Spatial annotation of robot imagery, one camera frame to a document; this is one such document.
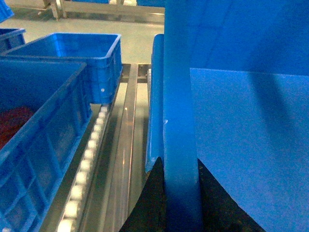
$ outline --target black fabric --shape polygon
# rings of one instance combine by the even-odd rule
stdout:
[[[166,228],[166,197],[164,171],[158,158],[131,215],[120,232],[164,232]]]
[[[198,160],[204,231],[264,232]]]
[[[198,169],[205,232],[265,232],[237,205],[200,160]],[[164,171],[162,160],[158,158],[120,232],[165,232],[166,208]]]

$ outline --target gray floor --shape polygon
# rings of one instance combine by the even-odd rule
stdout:
[[[15,16],[1,23],[0,27],[25,28],[26,42],[53,32],[121,34],[123,63],[151,63],[154,36],[164,30],[163,25],[100,20],[106,18],[103,15],[69,14],[70,18],[56,21],[50,10],[41,15],[35,10],[13,10]]]
[[[163,25],[139,24],[130,22],[105,21],[107,19],[102,15],[89,14],[70,14],[70,18],[55,21],[51,11],[43,12],[38,15],[38,11],[26,9],[13,9],[15,16],[3,23],[1,28],[25,28],[25,40],[30,42],[37,38],[53,32],[77,32],[77,33],[119,33],[122,34],[121,48],[123,63],[151,63],[151,53],[153,39],[156,34],[163,33]],[[85,231],[102,231],[104,223],[104,209],[107,207],[107,192],[109,183],[106,182],[109,173],[109,164],[113,162],[116,152],[117,132],[119,132],[122,108],[126,93],[126,84],[119,87],[117,99],[114,106],[114,112],[111,119],[111,128],[109,137],[105,142],[105,148],[102,153],[100,172],[98,174],[97,186],[95,189],[95,198],[92,201],[92,212],[89,215],[90,222],[85,226]],[[145,183],[144,159],[145,142],[148,122],[148,95],[147,84],[138,84],[136,125],[133,147],[133,178],[135,189],[138,191],[131,193],[130,211],[134,207],[140,192]],[[74,158],[69,172],[74,174],[74,167],[77,168],[79,156]],[[51,231],[57,225],[61,206],[65,201],[65,196],[70,189],[71,177],[67,177],[62,185],[62,190],[58,193],[56,202],[54,202],[46,222],[41,231]]]

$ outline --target blue crate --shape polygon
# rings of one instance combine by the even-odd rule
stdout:
[[[137,0],[138,6],[165,7],[165,0]]]
[[[25,29],[0,29],[0,53],[25,44]]]
[[[91,103],[108,104],[114,98],[122,72],[120,37],[54,33],[3,55],[15,59],[85,62]]]
[[[92,112],[86,64],[0,59],[0,113],[34,116],[0,150],[0,231],[38,231]]]
[[[91,3],[110,3],[110,0],[72,0],[78,2],[91,2]]]
[[[0,0],[0,23],[14,15],[13,11],[5,4],[4,0]]]

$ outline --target blue panel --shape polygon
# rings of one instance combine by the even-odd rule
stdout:
[[[191,70],[197,153],[267,232],[309,230],[309,77]]]
[[[19,60],[85,62],[91,103],[108,104],[114,99],[122,72],[120,37],[117,34],[54,33],[3,55]]]

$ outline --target red material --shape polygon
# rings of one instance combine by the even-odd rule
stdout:
[[[33,114],[27,107],[19,107],[0,113],[0,149],[9,142]]]

